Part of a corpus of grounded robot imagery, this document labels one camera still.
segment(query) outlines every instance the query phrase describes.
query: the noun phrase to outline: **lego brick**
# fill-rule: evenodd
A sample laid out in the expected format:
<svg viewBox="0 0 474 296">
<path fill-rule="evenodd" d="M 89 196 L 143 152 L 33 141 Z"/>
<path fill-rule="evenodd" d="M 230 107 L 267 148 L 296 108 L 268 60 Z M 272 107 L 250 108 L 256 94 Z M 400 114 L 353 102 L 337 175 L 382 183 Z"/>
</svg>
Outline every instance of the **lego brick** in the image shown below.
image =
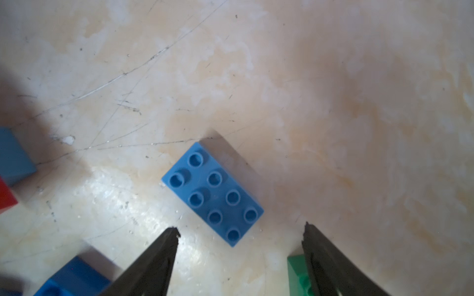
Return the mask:
<svg viewBox="0 0 474 296">
<path fill-rule="evenodd" d="M 199 143 L 162 181 L 232 247 L 264 210 Z"/>
<path fill-rule="evenodd" d="M 110 281 L 79 257 L 74 257 L 55 273 L 34 296 L 95 296 Z"/>
<path fill-rule="evenodd" d="M 0 214 L 16 205 L 18 201 L 11 193 L 7 184 L 0 177 Z"/>
<path fill-rule="evenodd" d="M 288 257 L 290 296 L 314 296 L 304 255 Z"/>
<path fill-rule="evenodd" d="M 34 163 L 9 128 L 0 127 L 0 177 L 8 186 L 36 172 Z"/>
<path fill-rule="evenodd" d="M 21 296 L 23 293 L 15 292 L 15 291 L 8 291 L 5 289 L 0 289 L 0 296 Z"/>
</svg>

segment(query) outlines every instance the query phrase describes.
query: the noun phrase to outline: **floor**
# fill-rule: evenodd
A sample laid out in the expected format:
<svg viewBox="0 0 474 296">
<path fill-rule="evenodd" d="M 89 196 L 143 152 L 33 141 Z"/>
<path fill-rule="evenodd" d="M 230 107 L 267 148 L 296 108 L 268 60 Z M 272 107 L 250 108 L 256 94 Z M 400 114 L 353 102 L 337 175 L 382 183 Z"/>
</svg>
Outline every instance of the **floor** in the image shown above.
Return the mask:
<svg viewBox="0 0 474 296">
<path fill-rule="evenodd" d="M 472 295 L 473 11 L 0 0 L 0 125 L 38 167 L 0 275 L 32 295 L 96 251 L 116 277 L 174 225 L 169 295 L 288 295 L 309 221 L 392 295 Z M 234 248 L 160 181 L 199 140 L 265 209 Z"/>
</svg>

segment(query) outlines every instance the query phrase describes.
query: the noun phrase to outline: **light blue lego brick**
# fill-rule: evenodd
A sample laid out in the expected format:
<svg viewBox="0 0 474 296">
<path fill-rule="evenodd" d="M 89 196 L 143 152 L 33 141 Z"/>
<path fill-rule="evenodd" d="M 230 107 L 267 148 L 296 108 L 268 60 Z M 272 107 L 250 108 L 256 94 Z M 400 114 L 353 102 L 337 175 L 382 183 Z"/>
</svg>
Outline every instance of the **light blue lego brick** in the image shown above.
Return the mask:
<svg viewBox="0 0 474 296">
<path fill-rule="evenodd" d="M 232 247 L 264 210 L 199 143 L 162 181 Z"/>
<path fill-rule="evenodd" d="M 0 127 L 0 177 L 8 186 L 36 172 L 36 167 L 9 128 Z"/>
</svg>

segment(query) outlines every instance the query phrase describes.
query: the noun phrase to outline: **red lego brick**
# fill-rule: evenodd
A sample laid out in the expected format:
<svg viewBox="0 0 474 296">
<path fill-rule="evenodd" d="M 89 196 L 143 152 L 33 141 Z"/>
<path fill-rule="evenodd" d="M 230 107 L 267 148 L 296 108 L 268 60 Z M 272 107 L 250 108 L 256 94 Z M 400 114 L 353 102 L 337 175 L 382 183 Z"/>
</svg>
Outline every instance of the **red lego brick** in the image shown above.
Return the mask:
<svg viewBox="0 0 474 296">
<path fill-rule="evenodd" d="M 2 178 L 0 178 L 0 214 L 17 203 L 18 201 L 15 199 L 8 186 Z"/>
</svg>

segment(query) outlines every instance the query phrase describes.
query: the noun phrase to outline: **blue lego brick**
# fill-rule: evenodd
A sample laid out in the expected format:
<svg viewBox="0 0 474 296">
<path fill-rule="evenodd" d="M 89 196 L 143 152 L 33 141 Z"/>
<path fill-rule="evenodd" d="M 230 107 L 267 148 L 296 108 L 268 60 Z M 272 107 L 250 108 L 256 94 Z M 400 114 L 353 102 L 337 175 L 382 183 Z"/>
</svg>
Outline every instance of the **blue lego brick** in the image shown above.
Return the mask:
<svg viewBox="0 0 474 296">
<path fill-rule="evenodd" d="M 79 257 L 55 273 L 34 296 L 95 296 L 110 284 Z"/>
<path fill-rule="evenodd" d="M 9 128 L 0 127 L 0 177 L 8 186 L 36 172 L 36 167 Z"/>
<path fill-rule="evenodd" d="M 199 143 L 162 181 L 232 247 L 264 210 Z"/>
<path fill-rule="evenodd" d="M 22 296 L 23 293 L 15 292 L 15 291 L 8 291 L 5 289 L 0 289 L 0 296 Z"/>
</svg>

